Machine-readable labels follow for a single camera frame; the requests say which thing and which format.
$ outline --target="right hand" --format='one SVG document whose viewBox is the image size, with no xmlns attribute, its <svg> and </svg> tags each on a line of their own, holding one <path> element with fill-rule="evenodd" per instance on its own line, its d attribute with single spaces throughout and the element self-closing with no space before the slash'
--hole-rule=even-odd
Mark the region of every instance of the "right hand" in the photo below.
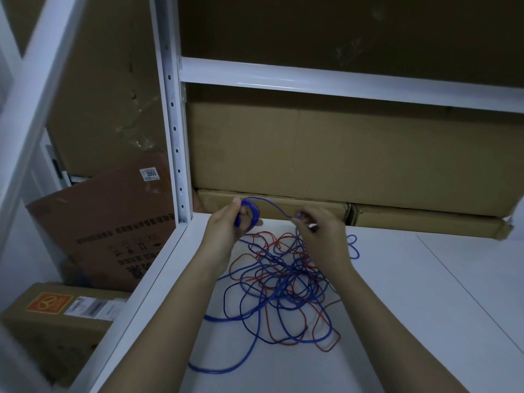
<svg viewBox="0 0 524 393">
<path fill-rule="evenodd" d="M 304 207 L 303 217 L 292 218 L 305 243 L 311 260 L 331 279 L 344 265 L 351 266 L 344 222 L 324 208 Z M 316 223 L 318 230 L 312 232 L 308 224 Z"/>
</svg>

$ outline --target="storage shelf unit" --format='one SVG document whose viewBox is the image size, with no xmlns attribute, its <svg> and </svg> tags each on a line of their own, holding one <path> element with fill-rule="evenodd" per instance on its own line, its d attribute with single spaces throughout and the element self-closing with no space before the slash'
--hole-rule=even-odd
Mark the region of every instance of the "storage shelf unit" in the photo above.
<svg viewBox="0 0 524 393">
<path fill-rule="evenodd" d="M 0 117 L 0 253 L 87 0 L 47 0 Z M 524 89 L 182 56 L 177 0 L 150 0 L 177 228 L 75 386 L 90 389 L 192 220 L 185 83 L 524 113 Z M 0 43 L 2 57 L 9 53 Z"/>
</svg>

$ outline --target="flattened cardboard box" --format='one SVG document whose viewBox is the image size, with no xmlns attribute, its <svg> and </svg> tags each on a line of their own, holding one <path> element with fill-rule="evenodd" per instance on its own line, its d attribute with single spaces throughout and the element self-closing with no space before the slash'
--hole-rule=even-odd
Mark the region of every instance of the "flattened cardboard box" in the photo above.
<svg viewBox="0 0 524 393">
<path fill-rule="evenodd" d="M 27 209 L 93 287 L 133 291 L 175 228 L 168 157 L 144 154 Z"/>
<path fill-rule="evenodd" d="M 266 200 L 271 201 L 273 204 L 278 205 L 286 214 L 294 216 L 302 206 L 311 206 L 311 207 L 323 207 L 338 219 L 345 221 L 348 214 L 348 205 L 346 203 L 336 203 L 332 201 L 315 201 L 315 200 L 305 200 L 302 198 L 286 198 L 286 197 L 272 197 L 272 196 L 262 196 L 259 194 L 251 193 L 237 193 L 237 192 L 224 192 L 219 190 L 207 190 L 200 189 L 198 191 L 200 199 L 204 203 L 206 210 L 210 213 L 218 211 L 220 208 L 224 207 L 231 203 L 233 198 L 240 197 L 260 197 L 265 198 Z M 273 207 L 271 204 L 262 201 L 262 200 L 251 200 L 253 201 L 258 208 L 260 209 L 261 218 L 269 219 L 280 219 L 288 220 L 285 215 L 282 214 L 278 209 Z"/>
<path fill-rule="evenodd" d="M 188 103 L 193 186 L 498 218 L 511 214 L 524 193 L 524 124 L 389 116 L 371 109 L 365 114 Z M 256 162 L 246 162 L 254 157 Z"/>
<path fill-rule="evenodd" d="M 129 293 L 33 284 L 0 320 L 54 382 L 72 383 Z"/>
<path fill-rule="evenodd" d="M 422 231 L 499 240 L 507 238 L 513 229 L 503 219 L 488 216 L 406 210 L 363 204 L 351 205 L 348 223 L 351 226 Z"/>
</svg>

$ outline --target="tangled cables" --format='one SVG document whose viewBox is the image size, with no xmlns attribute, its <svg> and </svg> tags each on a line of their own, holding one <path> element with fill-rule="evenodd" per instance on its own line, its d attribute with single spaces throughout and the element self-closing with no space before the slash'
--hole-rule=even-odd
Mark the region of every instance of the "tangled cables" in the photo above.
<svg viewBox="0 0 524 393">
<path fill-rule="evenodd" d="M 244 202 L 248 202 L 248 200 L 244 199 L 242 201 L 243 205 Z M 260 211 L 258 211 L 258 207 L 255 204 L 249 203 L 249 209 L 252 210 L 252 225 L 254 226 L 258 221 Z M 260 233 L 247 234 L 245 238 L 239 241 L 247 244 L 250 252 L 236 258 L 231 263 L 228 273 L 219 278 L 219 281 L 226 278 L 230 278 L 233 281 L 223 294 L 223 312 L 225 317 L 206 315 L 204 319 L 213 323 L 242 322 L 246 331 L 253 335 L 253 341 L 245 356 L 237 364 L 222 370 L 209 370 L 189 363 L 189 368 L 194 371 L 206 374 L 232 372 L 244 364 L 258 340 L 272 345 L 315 344 L 323 352 L 329 352 L 340 340 L 340 333 L 333 328 L 331 318 L 326 311 L 329 306 L 340 302 L 340 299 L 326 303 L 328 291 L 332 290 L 335 294 L 336 291 L 324 274 L 312 264 L 298 231 L 295 230 L 295 234 L 284 233 L 279 238 L 269 231 L 262 231 Z M 349 235 L 347 238 L 350 240 L 348 246 L 356 253 L 356 256 L 352 257 L 352 259 L 358 259 L 360 254 L 353 245 L 356 243 L 357 237 Z M 235 269 L 235 265 L 245 257 L 252 258 L 252 262 Z M 242 290 L 243 296 L 239 303 L 239 314 L 230 315 L 226 311 L 226 295 L 234 287 Z M 244 304 L 247 298 L 254 298 L 255 305 L 247 306 L 248 308 L 246 309 Z M 282 338 L 273 336 L 269 319 L 270 309 L 274 309 L 277 313 L 278 322 L 284 331 L 284 337 Z M 308 325 L 306 309 L 314 310 L 315 322 L 312 328 Z M 261 336 L 262 312 L 265 313 L 269 338 Z M 282 316 L 285 312 L 300 313 L 300 318 L 303 319 L 303 328 L 300 331 L 290 331 Z M 257 320 L 256 330 L 246 324 L 246 320 L 253 316 Z M 320 337 L 315 335 L 319 324 L 327 326 L 327 330 Z"/>
</svg>

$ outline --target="blue cable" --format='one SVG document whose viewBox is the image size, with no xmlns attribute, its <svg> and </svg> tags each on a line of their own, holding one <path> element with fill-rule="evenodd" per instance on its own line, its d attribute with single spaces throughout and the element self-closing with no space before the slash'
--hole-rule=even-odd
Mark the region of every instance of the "blue cable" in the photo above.
<svg viewBox="0 0 524 393">
<path fill-rule="evenodd" d="M 254 227 L 260 218 L 260 210 L 256 204 L 249 201 L 250 198 L 255 200 L 266 201 L 269 204 L 273 205 L 275 208 L 277 208 L 279 211 L 281 211 L 287 218 L 292 218 L 277 205 L 273 204 L 269 200 L 266 200 L 265 198 L 247 197 L 242 200 L 242 205 L 247 206 L 252 212 L 252 219 L 249 229 Z M 235 220 L 235 226 L 238 227 L 239 225 L 240 218 L 238 215 Z M 210 370 L 189 363 L 188 367 L 193 371 L 205 374 L 230 373 L 238 369 L 242 364 L 246 362 L 246 360 L 251 355 L 253 349 L 255 348 L 255 345 L 258 340 L 272 345 L 282 342 L 320 343 L 328 339 L 331 336 L 331 333 L 333 332 L 331 318 L 329 317 L 326 309 L 323 306 L 326 292 L 330 288 L 333 290 L 333 288 L 331 287 L 331 284 L 326 280 L 324 274 L 320 270 L 315 270 L 306 267 L 305 263 L 303 262 L 303 257 L 300 255 L 300 253 L 305 253 L 305 245 L 299 236 L 298 230 L 295 230 L 296 238 L 294 239 L 293 243 L 290 244 L 289 248 L 285 251 L 279 250 L 279 248 L 277 248 L 276 245 L 270 246 L 266 239 L 260 235 L 247 234 L 246 236 L 252 237 L 253 241 L 249 242 L 244 239 L 240 239 L 239 241 L 247 244 L 247 248 L 249 249 L 249 251 L 251 251 L 255 256 L 258 256 L 258 258 L 252 264 L 243 266 L 219 278 L 220 281 L 228 277 L 233 277 L 233 275 L 240 274 L 239 280 L 229 285 L 224 291 L 222 298 L 222 308 L 224 312 L 224 317 L 213 317 L 206 314 L 204 316 L 204 320 L 212 323 L 242 321 L 242 324 L 244 325 L 246 331 L 253 335 L 253 342 L 251 343 L 251 346 L 249 347 L 249 350 L 247 351 L 245 356 L 238 363 L 231 367 L 224 368 L 222 370 Z M 263 239 L 267 248 L 264 248 L 263 246 L 254 243 L 254 236 L 256 236 L 256 238 Z M 358 259 L 360 257 L 360 253 L 354 247 L 354 244 L 357 241 L 357 237 L 354 234 L 350 234 L 347 236 L 347 239 L 351 240 L 350 242 L 348 242 L 347 245 L 351 249 L 353 249 L 353 251 L 356 252 L 356 256 L 352 256 L 351 258 Z M 291 253 L 293 253 L 293 262 L 291 264 L 288 264 L 283 260 L 283 258 L 286 255 L 290 255 Z M 244 279 L 248 277 L 257 278 L 253 279 L 253 282 L 250 282 L 248 284 L 246 281 L 244 281 Z M 295 282 L 299 282 L 300 284 L 302 284 L 302 286 L 304 286 L 304 288 L 299 292 L 295 292 L 293 289 Z M 242 291 L 244 291 L 244 295 L 242 296 L 242 299 L 239 303 L 238 315 L 229 315 L 226 310 L 226 295 L 227 292 L 233 287 L 239 287 Z M 248 310 L 243 311 L 242 305 L 247 297 L 257 298 L 258 304 Z M 329 329 L 322 337 L 315 339 L 304 339 L 305 332 L 308 329 L 307 326 L 305 326 L 304 329 L 298 334 L 292 334 L 286 328 L 285 322 L 282 319 L 282 311 L 296 311 L 307 304 L 315 305 L 319 309 L 320 314 L 322 314 L 326 319 Z M 261 311 L 264 310 L 267 305 L 276 309 L 278 320 L 286 335 L 284 338 L 276 342 L 268 341 L 267 339 L 264 339 L 260 336 L 260 324 L 262 319 Z M 254 315 L 256 315 L 257 317 L 256 331 L 251 330 L 246 324 L 246 320 Z"/>
</svg>

